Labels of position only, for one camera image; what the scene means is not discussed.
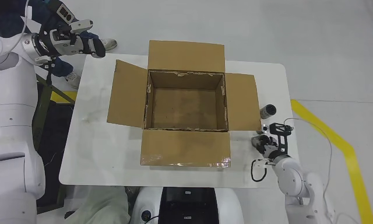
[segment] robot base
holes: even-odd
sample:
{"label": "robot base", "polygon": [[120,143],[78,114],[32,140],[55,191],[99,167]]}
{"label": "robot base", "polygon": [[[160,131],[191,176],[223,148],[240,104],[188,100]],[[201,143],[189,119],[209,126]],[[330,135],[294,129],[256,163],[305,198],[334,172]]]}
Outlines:
{"label": "robot base", "polygon": [[236,223],[244,224],[240,202],[230,188],[142,188],[131,224]]}

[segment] white cable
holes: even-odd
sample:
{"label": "white cable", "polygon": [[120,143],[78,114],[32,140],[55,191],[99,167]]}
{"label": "white cable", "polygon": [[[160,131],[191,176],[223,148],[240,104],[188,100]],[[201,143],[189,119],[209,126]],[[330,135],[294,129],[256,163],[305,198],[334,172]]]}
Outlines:
{"label": "white cable", "polygon": [[325,196],[325,193],[326,193],[326,190],[328,189],[329,181],[330,181],[330,167],[331,167],[331,164],[332,164],[332,155],[333,155],[332,143],[330,142],[330,139],[329,139],[328,135],[326,135],[325,132],[320,127],[318,127],[317,125],[315,125],[315,124],[313,124],[311,122],[308,122],[307,120],[303,120],[302,118],[287,118],[286,120],[284,120],[284,124],[285,124],[285,122],[287,120],[301,120],[303,122],[309,123],[312,126],[314,126],[315,128],[319,129],[324,134],[324,136],[326,137],[326,139],[328,140],[329,147],[330,147],[330,156],[329,156],[329,166],[328,166],[328,180],[326,182],[326,186],[325,186],[324,193],[323,193],[323,196]]}
{"label": "white cable", "polygon": [[344,216],[350,218],[352,221],[354,221],[355,224],[359,224],[359,222],[357,222],[353,217],[351,217],[350,215],[348,215],[348,214],[346,214],[346,213],[343,213],[343,212],[342,212],[342,213],[339,213],[339,214],[337,215],[335,224],[338,224],[338,220],[339,220],[339,217],[340,217],[341,215],[344,215]]}
{"label": "white cable", "polygon": [[30,0],[26,1],[26,6],[24,7],[24,25],[23,25],[23,28],[22,28],[22,32],[19,36],[19,39],[17,40],[17,42],[14,44],[14,46],[8,52],[4,53],[4,55],[11,53],[23,37],[24,31],[26,30],[26,26],[27,26],[27,7],[29,6],[29,1]]}

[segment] box flap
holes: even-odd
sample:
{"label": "box flap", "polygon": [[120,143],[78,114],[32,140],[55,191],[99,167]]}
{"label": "box flap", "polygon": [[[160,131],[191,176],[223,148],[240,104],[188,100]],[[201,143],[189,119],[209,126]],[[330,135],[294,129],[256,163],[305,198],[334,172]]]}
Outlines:
{"label": "box flap", "polygon": [[142,166],[230,167],[228,132],[144,130]]}
{"label": "box flap", "polygon": [[258,93],[253,75],[226,74],[228,130],[258,131],[261,129]]}
{"label": "box flap", "polygon": [[224,45],[150,41],[148,69],[225,72]]}
{"label": "box flap", "polygon": [[147,69],[117,60],[107,122],[142,127]]}

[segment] white cloth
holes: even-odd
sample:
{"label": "white cloth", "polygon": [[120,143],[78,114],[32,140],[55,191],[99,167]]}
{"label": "white cloth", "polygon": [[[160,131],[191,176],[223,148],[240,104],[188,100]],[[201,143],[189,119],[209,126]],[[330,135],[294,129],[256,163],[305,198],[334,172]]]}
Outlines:
{"label": "white cloth", "polygon": [[124,187],[93,186],[87,201],[64,224],[128,224],[129,220]]}

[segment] jeans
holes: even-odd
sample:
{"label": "jeans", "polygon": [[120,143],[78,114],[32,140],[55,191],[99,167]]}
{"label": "jeans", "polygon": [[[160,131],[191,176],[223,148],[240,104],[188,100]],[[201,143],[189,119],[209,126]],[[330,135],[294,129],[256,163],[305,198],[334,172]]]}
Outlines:
{"label": "jeans", "polygon": [[[0,37],[9,38],[22,32],[24,21],[20,16],[24,16],[24,6],[27,0],[13,0],[12,7],[5,13],[0,13]],[[40,0],[30,0],[29,6],[32,6],[33,14],[32,20],[43,24],[50,16],[51,12],[46,4]],[[58,19],[58,17],[51,17],[45,25],[45,31],[55,29],[58,25],[66,25],[65,22]],[[80,37],[98,39],[98,36],[87,31],[81,32]],[[55,60],[55,67],[52,74],[55,76],[67,76],[73,71],[73,66],[60,58]]]}

